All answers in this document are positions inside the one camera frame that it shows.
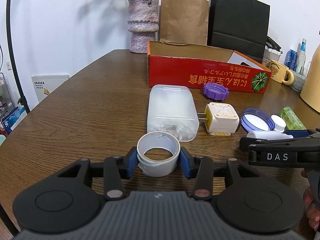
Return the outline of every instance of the open cardboard box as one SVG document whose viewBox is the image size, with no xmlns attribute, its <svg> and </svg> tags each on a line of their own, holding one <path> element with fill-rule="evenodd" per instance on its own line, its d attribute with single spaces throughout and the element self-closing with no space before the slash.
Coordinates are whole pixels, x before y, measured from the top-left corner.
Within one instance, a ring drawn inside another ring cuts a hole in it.
<svg viewBox="0 0 320 240">
<path fill-rule="evenodd" d="M 203 88 L 207 82 L 231 91 L 263 94 L 271 71 L 229 49 L 196 44 L 148 41 L 148 85 Z"/>
</svg>

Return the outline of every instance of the mug handle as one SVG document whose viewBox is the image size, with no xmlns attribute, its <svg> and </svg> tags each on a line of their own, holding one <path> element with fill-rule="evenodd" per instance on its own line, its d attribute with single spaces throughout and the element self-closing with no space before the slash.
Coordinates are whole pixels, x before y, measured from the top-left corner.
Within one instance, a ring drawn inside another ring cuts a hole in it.
<svg viewBox="0 0 320 240">
<path fill-rule="evenodd" d="M 285 71 L 288 73 L 288 81 L 283 80 L 282 83 L 287 86 L 290 86 L 294 82 L 294 75 L 292 71 L 289 69 L 286 69 Z"/>
</svg>

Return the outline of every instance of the green pumpkin illustration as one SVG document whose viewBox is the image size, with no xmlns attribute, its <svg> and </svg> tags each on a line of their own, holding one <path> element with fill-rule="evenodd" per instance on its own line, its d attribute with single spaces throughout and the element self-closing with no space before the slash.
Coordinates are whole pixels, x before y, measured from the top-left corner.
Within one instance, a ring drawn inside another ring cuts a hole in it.
<svg viewBox="0 0 320 240">
<path fill-rule="evenodd" d="M 251 82 L 251 88 L 254 92 L 258 92 L 267 84 L 268 75 L 265 72 L 259 72 Z"/>
</svg>

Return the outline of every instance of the yellow mug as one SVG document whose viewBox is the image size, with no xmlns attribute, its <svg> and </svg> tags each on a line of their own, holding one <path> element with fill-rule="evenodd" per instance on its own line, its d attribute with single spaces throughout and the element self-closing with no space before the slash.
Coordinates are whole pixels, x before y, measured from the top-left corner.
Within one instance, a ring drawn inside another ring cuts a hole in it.
<svg viewBox="0 0 320 240">
<path fill-rule="evenodd" d="M 270 61 L 270 70 L 272 71 L 271 79 L 277 81 L 279 83 L 283 83 L 287 86 L 291 85 L 294 82 L 294 75 L 289 68 L 280 62 L 275 60 Z"/>
</svg>

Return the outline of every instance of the black pole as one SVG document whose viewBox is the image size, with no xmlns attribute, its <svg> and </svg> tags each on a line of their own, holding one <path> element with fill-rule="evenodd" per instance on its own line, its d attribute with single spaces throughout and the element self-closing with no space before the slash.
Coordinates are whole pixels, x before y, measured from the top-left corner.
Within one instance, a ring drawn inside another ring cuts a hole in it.
<svg viewBox="0 0 320 240">
<path fill-rule="evenodd" d="M 0 204 L 0 218 L 3 221 L 4 225 L 8 228 L 8 230 L 10 231 L 10 233 L 13 235 L 13 237 L 15 237 L 19 231 L 18 229 L 14 226 L 14 224 L 12 223 L 12 221 L 10 220 L 9 216 L 7 215 L 7 213 L 5 212 L 4 208 L 2 207 L 2 205 Z"/>
<path fill-rule="evenodd" d="M 17 88 L 18 88 L 18 91 L 19 91 L 19 94 L 20 94 L 20 98 L 18 100 L 18 103 L 23 105 L 24 109 L 26 110 L 26 113 L 29 114 L 30 113 L 30 109 L 29 109 L 29 106 L 28 106 L 27 99 L 23 94 L 23 90 L 22 90 L 21 83 L 20 83 L 19 76 L 18 76 L 16 62 L 14 60 L 14 55 L 13 55 L 12 38 L 11 38 L 11 26 L 10 26 L 10 4 L 11 4 L 11 0 L 7 0 L 6 25 L 7 25 L 7 39 L 8 39 L 9 56 L 10 56 L 10 61 L 11 61 L 11 65 L 12 65 L 12 71 L 13 71 L 14 79 L 16 81 Z"/>
</svg>

